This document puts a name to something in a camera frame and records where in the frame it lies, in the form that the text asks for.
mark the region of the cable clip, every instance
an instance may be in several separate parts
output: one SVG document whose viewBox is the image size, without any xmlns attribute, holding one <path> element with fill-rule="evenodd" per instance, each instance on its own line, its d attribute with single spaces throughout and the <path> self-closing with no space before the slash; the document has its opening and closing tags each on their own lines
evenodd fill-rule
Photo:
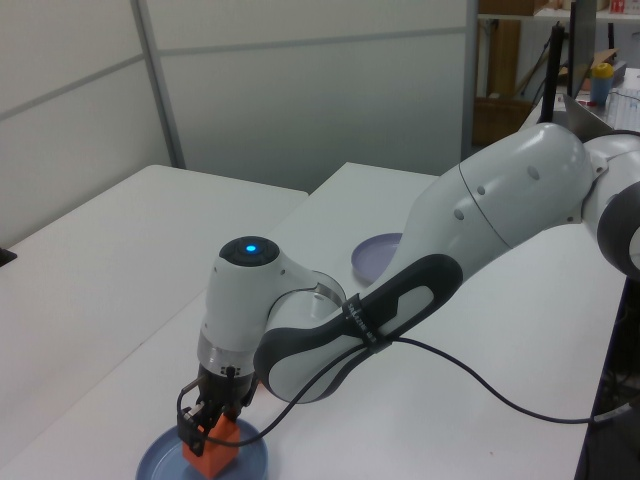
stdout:
<svg viewBox="0 0 640 480">
<path fill-rule="evenodd" d="M 356 324 L 360 338 L 362 338 L 369 351 L 378 353 L 391 345 L 391 341 L 382 335 L 378 327 L 367 317 L 360 302 L 360 295 L 355 294 L 344 302 L 342 304 L 342 312 L 347 321 L 353 320 Z"/>
</svg>

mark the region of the wooden shelf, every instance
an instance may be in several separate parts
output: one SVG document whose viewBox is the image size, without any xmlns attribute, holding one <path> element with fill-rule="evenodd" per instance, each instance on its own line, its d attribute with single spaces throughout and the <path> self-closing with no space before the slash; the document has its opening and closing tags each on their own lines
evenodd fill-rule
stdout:
<svg viewBox="0 0 640 480">
<path fill-rule="evenodd" d="M 478 15 L 480 19 L 496 19 L 496 20 L 522 20 L 522 21 L 536 21 L 536 20 L 569 20 L 568 10 L 555 10 L 553 8 L 543 8 L 534 16 L 523 15 L 493 15 L 489 13 L 482 13 Z M 629 15 L 623 13 L 609 13 L 606 10 L 602 10 L 596 14 L 596 21 L 598 23 L 628 23 L 640 25 L 640 15 Z"/>
</svg>

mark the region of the orange block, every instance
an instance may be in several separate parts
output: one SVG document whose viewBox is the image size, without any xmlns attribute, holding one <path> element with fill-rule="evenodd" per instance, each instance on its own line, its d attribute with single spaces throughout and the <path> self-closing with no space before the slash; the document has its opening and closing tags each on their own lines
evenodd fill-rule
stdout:
<svg viewBox="0 0 640 480">
<path fill-rule="evenodd" d="M 209 436 L 226 442 L 240 441 L 240 428 L 235 422 L 222 415 Z M 212 479 L 238 455 L 238 447 L 225 447 L 207 442 L 201 457 L 193 454 L 186 444 L 182 444 L 182 456 L 205 478 Z"/>
</svg>

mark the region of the monitor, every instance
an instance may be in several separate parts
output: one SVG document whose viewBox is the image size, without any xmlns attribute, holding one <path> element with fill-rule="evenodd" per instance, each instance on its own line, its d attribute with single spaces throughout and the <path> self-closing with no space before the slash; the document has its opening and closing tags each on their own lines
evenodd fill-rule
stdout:
<svg viewBox="0 0 640 480">
<path fill-rule="evenodd" d="M 576 98 L 591 64 L 596 43 L 597 0 L 574 0 L 569 20 L 567 95 Z"/>
</svg>

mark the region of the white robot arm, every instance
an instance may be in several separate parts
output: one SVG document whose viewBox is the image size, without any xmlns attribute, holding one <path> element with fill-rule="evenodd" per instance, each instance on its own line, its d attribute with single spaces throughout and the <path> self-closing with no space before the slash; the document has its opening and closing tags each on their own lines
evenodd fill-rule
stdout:
<svg viewBox="0 0 640 480">
<path fill-rule="evenodd" d="M 257 379 L 291 401 L 331 361 L 366 346 L 301 401 L 330 395 L 355 366 L 427 318 L 491 261 L 544 229 L 582 220 L 604 256 L 640 279 L 640 137 L 583 145 L 562 127 L 543 124 L 482 150 L 418 197 L 389 267 L 346 301 L 335 281 L 288 259 L 273 242 L 230 242 L 211 274 L 200 375 L 191 384 L 200 389 L 198 410 L 183 415 L 191 425 L 178 416 L 181 438 L 192 446 L 189 428 L 206 434 L 220 414 L 235 418 Z"/>
</svg>

